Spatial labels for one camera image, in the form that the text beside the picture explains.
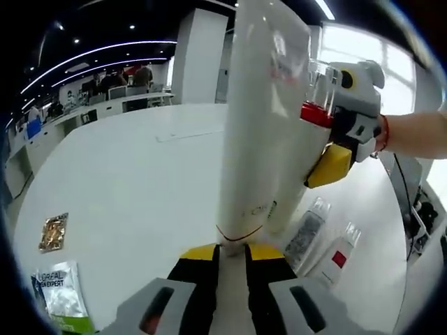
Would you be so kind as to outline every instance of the office desk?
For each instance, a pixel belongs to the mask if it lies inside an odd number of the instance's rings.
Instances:
[[[11,143],[11,151],[4,166],[6,184],[13,198],[22,191],[31,173],[36,174],[51,151],[75,128],[82,125],[81,116],[90,110],[96,110],[98,119],[121,114],[124,104],[139,99],[163,99],[165,104],[171,104],[171,93],[148,93],[136,96],[103,101],[92,106],[81,106],[69,114],[61,115],[44,124],[39,134],[31,140],[26,140],[26,131],[15,136]]]
[[[36,267],[78,261],[87,309],[102,329],[120,303],[165,278],[180,254],[215,242],[226,109],[150,108],[74,130],[43,164],[20,211],[14,249],[27,280]],[[316,195],[332,203],[328,232],[349,221],[362,229],[335,295],[363,327],[391,332],[404,294],[406,246],[386,171],[372,158],[355,164],[339,183],[307,191],[297,214]],[[45,219],[64,212],[64,249],[40,254]]]

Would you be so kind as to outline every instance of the ceiling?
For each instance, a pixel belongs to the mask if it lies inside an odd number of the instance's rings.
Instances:
[[[283,0],[307,24],[326,20],[315,0]],[[6,69],[8,81],[2,84],[5,93],[2,114],[20,111],[24,100],[47,96],[51,85],[70,74],[65,71],[82,62],[91,67],[130,59],[165,57],[175,53],[172,44],[142,44],[114,47],[85,55],[60,66],[44,76],[23,94],[21,90],[39,75],[61,62],[100,47],[142,40],[177,40],[182,19],[194,8],[203,8],[229,16],[227,29],[233,28],[235,0],[90,0],[33,1],[21,8],[21,27],[8,33],[6,42],[16,45]],[[385,36],[411,50],[404,34],[382,11],[376,1],[325,0],[337,23],[357,26]],[[43,13],[36,17],[34,13]]]

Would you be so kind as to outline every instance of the gold snack packet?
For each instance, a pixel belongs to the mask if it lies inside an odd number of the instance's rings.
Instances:
[[[46,220],[42,229],[42,239],[39,243],[39,250],[42,253],[62,249],[67,219],[68,213],[64,213]]]

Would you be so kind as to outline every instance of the cable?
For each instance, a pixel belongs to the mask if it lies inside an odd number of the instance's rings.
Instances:
[[[397,155],[396,154],[393,154],[393,155],[394,155],[394,159],[396,160],[397,167],[399,168],[400,175],[402,176],[402,181],[404,182],[405,193],[406,193],[406,200],[408,201],[408,210],[410,211],[410,215],[411,215],[410,192],[408,192],[408,186],[406,185],[406,179],[405,179],[405,176],[404,176],[404,172],[402,171],[402,168],[400,166],[399,160],[397,159]],[[407,262],[410,259],[410,255],[411,255],[411,251],[413,250],[413,247],[414,247],[414,236],[411,238],[410,250],[409,250],[408,255],[406,257],[406,261]]]

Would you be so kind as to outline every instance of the bracelet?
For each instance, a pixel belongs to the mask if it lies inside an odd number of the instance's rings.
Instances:
[[[383,141],[383,147],[379,151],[383,151],[388,145],[388,140],[390,139],[390,125],[388,124],[388,119],[385,115],[382,115],[383,123],[385,125],[385,140]]]

